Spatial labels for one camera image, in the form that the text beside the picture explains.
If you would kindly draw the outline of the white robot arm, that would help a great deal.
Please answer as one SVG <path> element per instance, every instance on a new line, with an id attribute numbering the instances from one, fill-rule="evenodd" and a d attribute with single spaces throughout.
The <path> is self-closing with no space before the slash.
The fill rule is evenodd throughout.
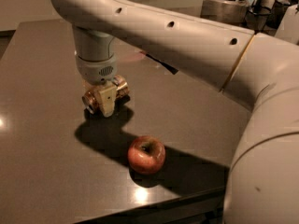
<path id="1" fill-rule="evenodd" d="M 117 37 L 249 109 L 223 224 L 299 224 L 298 46 L 128 0 L 50 1 L 75 29 L 78 70 L 88 83 L 112 81 Z"/>

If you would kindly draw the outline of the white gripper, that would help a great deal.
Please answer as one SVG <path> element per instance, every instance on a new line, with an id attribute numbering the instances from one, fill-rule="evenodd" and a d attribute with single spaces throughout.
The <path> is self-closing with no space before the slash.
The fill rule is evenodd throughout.
<path id="1" fill-rule="evenodd" d="M 82 78 L 92 85 L 98 85 L 104 80 L 111 80 L 117 73 L 116 56 L 105 61 L 88 62 L 76 57 L 76 64 Z M 99 86 L 99 107 L 104 117 L 110 117 L 114 112 L 117 88 L 111 82 Z"/>

